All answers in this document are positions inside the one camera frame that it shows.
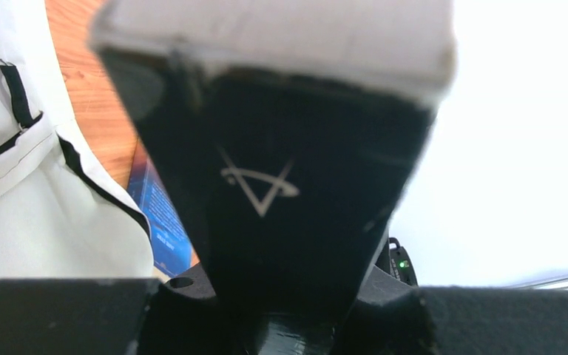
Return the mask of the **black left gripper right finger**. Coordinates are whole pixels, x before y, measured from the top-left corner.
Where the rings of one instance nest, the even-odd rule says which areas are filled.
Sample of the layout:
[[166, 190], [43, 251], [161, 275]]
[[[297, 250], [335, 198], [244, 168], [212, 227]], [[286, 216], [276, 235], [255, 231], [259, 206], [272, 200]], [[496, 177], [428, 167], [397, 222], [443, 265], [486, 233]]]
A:
[[353, 354], [568, 354], [568, 291], [415, 288], [354, 318]]

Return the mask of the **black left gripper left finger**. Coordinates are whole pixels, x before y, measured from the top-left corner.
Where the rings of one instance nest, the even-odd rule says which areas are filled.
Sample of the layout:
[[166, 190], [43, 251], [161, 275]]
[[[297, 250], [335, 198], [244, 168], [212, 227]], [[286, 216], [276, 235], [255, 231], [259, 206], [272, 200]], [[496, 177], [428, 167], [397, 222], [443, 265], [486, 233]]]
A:
[[156, 279], [0, 280], [0, 354], [136, 354]]

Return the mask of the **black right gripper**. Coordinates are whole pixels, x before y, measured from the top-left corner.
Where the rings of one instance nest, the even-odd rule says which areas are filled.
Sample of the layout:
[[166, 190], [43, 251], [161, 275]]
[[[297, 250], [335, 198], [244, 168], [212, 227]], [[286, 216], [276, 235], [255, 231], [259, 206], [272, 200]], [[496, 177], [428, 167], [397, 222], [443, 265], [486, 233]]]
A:
[[[433, 110], [272, 68], [112, 50], [106, 71], [219, 299], [242, 317], [339, 322], [420, 156]], [[381, 308], [411, 290], [390, 238], [344, 328], [272, 324], [258, 354], [384, 354]], [[166, 282], [169, 354], [252, 354], [197, 263]]]

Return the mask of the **beige canvas backpack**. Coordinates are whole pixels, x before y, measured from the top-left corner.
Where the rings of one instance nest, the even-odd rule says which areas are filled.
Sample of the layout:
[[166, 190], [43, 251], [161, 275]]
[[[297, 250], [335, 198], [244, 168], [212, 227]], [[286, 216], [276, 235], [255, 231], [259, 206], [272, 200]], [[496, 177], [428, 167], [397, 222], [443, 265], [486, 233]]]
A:
[[43, 1], [0, 1], [0, 279], [149, 278], [148, 220], [75, 120]]

